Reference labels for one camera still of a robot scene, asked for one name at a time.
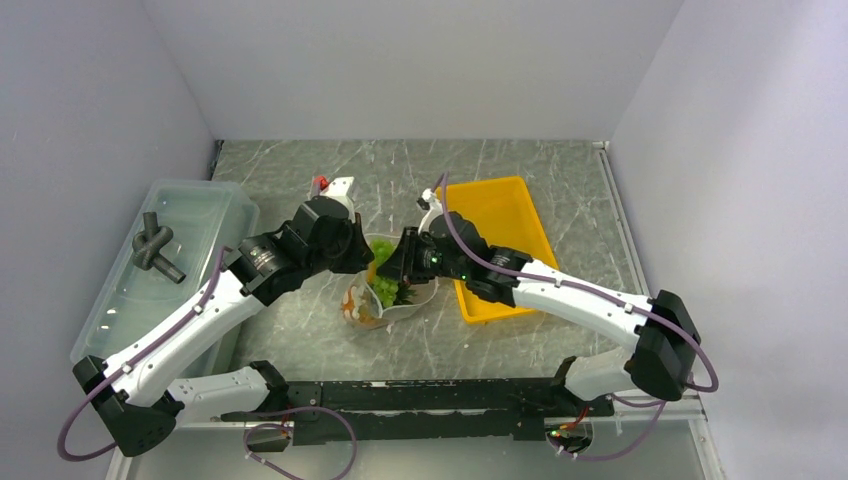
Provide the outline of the green toy lettuce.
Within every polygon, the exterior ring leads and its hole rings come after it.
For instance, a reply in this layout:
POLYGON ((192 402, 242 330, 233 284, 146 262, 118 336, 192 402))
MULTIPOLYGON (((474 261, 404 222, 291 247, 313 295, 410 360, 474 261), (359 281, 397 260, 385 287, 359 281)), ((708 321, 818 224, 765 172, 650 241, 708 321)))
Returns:
POLYGON ((399 290, 398 280, 390 273, 385 273, 383 266, 395 251, 394 244, 385 238, 378 237, 370 241, 374 253, 374 265, 369 273, 369 286, 377 296, 383 308, 395 305, 399 290))

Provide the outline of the clear polka-dot zip bag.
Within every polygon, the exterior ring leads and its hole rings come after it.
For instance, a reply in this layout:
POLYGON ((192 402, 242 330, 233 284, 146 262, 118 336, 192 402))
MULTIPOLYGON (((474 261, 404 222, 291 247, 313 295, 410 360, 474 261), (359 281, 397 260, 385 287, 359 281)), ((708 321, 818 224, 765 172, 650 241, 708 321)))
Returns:
POLYGON ((400 237, 367 234, 365 238, 375 260, 364 272, 356 274, 345 290, 342 318, 355 327, 375 329, 412 317, 436 296, 438 284, 402 284, 378 275, 376 268, 394 252, 400 237))

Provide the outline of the yellow plastic tray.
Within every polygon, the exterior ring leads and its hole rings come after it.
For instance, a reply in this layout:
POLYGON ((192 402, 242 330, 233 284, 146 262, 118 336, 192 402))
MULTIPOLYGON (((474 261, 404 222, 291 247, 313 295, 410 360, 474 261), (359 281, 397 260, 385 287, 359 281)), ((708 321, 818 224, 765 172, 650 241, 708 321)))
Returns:
MULTIPOLYGON (((558 268, 525 180, 519 176, 450 184, 449 209, 471 221, 487 243, 511 247, 558 268)), ((465 285, 454 282, 462 318, 469 325, 483 325, 525 316, 534 311, 485 302, 465 285)))

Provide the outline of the orange toy pineapple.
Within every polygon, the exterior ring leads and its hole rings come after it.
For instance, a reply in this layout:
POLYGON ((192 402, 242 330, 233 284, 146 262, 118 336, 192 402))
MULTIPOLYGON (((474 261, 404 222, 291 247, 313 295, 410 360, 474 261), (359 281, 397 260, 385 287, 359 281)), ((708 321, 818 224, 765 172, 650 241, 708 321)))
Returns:
POLYGON ((376 329, 409 318, 419 305, 383 307, 367 285, 353 284, 344 293, 341 301, 342 318, 349 324, 363 329, 376 329))

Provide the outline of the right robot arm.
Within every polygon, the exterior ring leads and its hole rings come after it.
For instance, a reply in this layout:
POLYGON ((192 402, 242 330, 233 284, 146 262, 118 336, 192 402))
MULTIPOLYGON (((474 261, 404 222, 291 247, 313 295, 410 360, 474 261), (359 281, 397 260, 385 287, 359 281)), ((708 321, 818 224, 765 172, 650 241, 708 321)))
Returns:
POLYGON ((620 391, 678 401, 691 387, 700 338, 679 296, 661 291, 650 298, 580 280, 528 253, 489 244, 456 212, 437 216, 425 229, 406 228, 376 272, 409 285, 458 280, 484 302, 538 310, 613 341, 609 352, 566 359, 559 367, 550 392, 564 415, 620 391))

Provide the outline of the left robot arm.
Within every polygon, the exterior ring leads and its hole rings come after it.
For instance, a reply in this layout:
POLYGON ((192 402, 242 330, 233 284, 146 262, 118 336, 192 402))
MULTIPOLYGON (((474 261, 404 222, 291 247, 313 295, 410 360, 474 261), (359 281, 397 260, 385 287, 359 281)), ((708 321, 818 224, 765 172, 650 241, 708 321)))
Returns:
POLYGON ((278 229, 223 249, 200 291, 150 332, 106 359, 87 356, 74 366, 86 404, 113 439, 103 450, 138 456, 183 424, 221 414, 279 417, 289 386, 267 361, 199 378, 182 374, 225 334, 310 277, 356 274, 373 258, 346 193, 314 196, 278 229))

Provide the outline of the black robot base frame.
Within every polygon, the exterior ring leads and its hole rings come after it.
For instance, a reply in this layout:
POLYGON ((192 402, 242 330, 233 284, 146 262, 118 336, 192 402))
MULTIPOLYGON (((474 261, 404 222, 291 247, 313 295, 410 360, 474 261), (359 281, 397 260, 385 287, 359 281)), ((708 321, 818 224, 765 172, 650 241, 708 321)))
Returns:
POLYGON ((285 383, 255 411, 224 422, 285 420, 296 446, 360 441, 509 437, 541 441, 561 423, 610 417, 611 401, 584 401, 553 378, 308 380, 285 383))

